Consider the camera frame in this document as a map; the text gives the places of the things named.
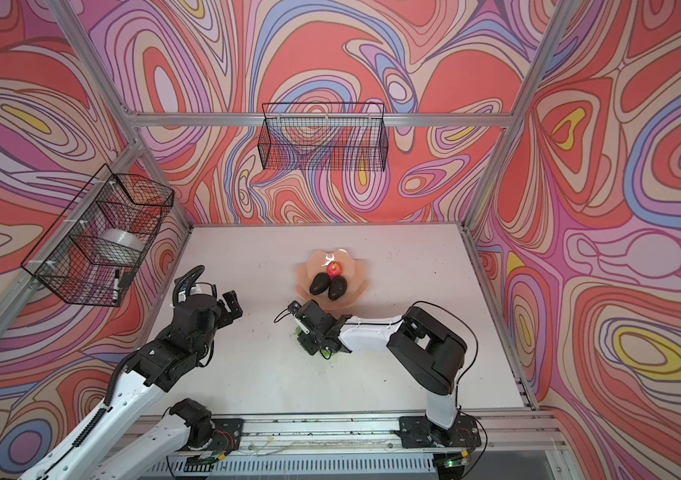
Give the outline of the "green grape bunch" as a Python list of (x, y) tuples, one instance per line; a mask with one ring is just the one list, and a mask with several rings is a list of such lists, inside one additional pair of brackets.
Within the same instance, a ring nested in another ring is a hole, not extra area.
[(320, 354), (324, 360), (330, 360), (338, 351), (338, 337), (330, 331), (320, 329), (304, 331), (297, 327), (296, 339), (300, 347), (310, 356)]

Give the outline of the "dark avocado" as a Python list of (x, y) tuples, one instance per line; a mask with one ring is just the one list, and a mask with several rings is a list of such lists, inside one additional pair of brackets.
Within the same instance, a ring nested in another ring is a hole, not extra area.
[(330, 301), (336, 301), (342, 298), (348, 290), (348, 281), (344, 276), (339, 275), (332, 280), (330, 280), (330, 285), (328, 286), (328, 299)]
[(326, 290), (330, 288), (331, 283), (332, 276), (328, 275), (326, 272), (320, 272), (314, 276), (314, 279), (308, 288), (308, 292), (310, 292), (310, 295), (312, 296), (318, 296), (326, 292)]

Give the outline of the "red fake apple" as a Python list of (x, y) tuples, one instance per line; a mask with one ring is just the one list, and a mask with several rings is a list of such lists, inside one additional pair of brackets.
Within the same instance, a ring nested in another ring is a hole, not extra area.
[(326, 274), (330, 276), (330, 278), (334, 279), (337, 278), (338, 276), (342, 276), (344, 272), (342, 264), (338, 261), (331, 261), (327, 266), (326, 266)]

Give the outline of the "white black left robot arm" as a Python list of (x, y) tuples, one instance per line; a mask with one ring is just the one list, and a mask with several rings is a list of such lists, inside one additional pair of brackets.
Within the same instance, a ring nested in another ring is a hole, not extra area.
[(154, 340), (128, 354), (108, 382), (104, 399), (24, 479), (138, 479), (178, 450), (205, 450), (220, 435), (206, 406), (184, 399), (149, 432), (119, 452), (118, 440), (188, 373), (205, 368), (218, 330), (242, 317), (236, 291), (224, 294), (200, 281), (204, 266), (176, 278), (172, 320)]

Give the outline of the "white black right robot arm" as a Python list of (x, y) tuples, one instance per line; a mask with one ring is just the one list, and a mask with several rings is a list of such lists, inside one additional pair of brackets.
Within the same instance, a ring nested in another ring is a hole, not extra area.
[(336, 318), (318, 302), (288, 304), (298, 325), (298, 344), (310, 355), (388, 352), (427, 392), (426, 420), (447, 431), (459, 415), (457, 391), (468, 345), (452, 329), (414, 303), (402, 315), (379, 320)]

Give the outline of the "pink wavy fruit bowl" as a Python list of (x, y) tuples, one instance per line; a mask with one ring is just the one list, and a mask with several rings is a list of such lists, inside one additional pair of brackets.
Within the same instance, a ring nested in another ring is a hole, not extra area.
[[(310, 284), (316, 274), (326, 273), (332, 263), (340, 264), (340, 274), (347, 280), (347, 290), (338, 300), (330, 300), (328, 293), (312, 295)], [(365, 260), (355, 259), (347, 250), (337, 249), (332, 252), (316, 250), (310, 254), (307, 262), (294, 268), (296, 273), (296, 294), (304, 301), (314, 300), (320, 308), (328, 312), (345, 312), (355, 305), (370, 286), (367, 264)]]

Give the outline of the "black marker pen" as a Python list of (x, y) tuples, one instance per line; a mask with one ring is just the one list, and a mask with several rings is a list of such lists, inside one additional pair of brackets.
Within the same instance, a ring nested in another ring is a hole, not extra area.
[(114, 270), (114, 279), (112, 280), (112, 304), (120, 303), (120, 270)]

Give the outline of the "white tape roll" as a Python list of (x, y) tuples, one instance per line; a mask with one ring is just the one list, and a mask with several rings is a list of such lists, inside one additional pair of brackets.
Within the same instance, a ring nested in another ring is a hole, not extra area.
[(110, 228), (100, 234), (94, 244), (96, 258), (104, 265), (130, 266), (140, 260), (144, 251), (144, 242), (136, 235)]

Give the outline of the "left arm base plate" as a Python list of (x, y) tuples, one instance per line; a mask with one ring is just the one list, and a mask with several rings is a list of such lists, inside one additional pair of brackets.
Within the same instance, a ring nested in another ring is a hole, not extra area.
[(208, 420), (198, 430), (194, 448), (220, 454), (231, 454), (240, 449), (244, 419), (218, 418)]

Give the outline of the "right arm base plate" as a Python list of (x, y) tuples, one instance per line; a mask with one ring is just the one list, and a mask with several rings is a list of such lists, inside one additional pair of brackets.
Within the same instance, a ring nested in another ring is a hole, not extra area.
[(462, 448), (471, 452), (482, 446), (478, 422), (468, 415), (458, 415), (449, 428), (439, 427), (424, 415), (402, 416), (393, 433), (406, 449)]

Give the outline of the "aluminium front rail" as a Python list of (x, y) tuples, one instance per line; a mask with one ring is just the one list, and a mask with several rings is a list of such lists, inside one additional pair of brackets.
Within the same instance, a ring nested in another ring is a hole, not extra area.
[(231, 454), (184, 448), (140, 479), (579, 479), (553, 416), (523, 411), (476, 418), (482, 446), (406, 449), (393, 431), (414, 412), (246, 415)]

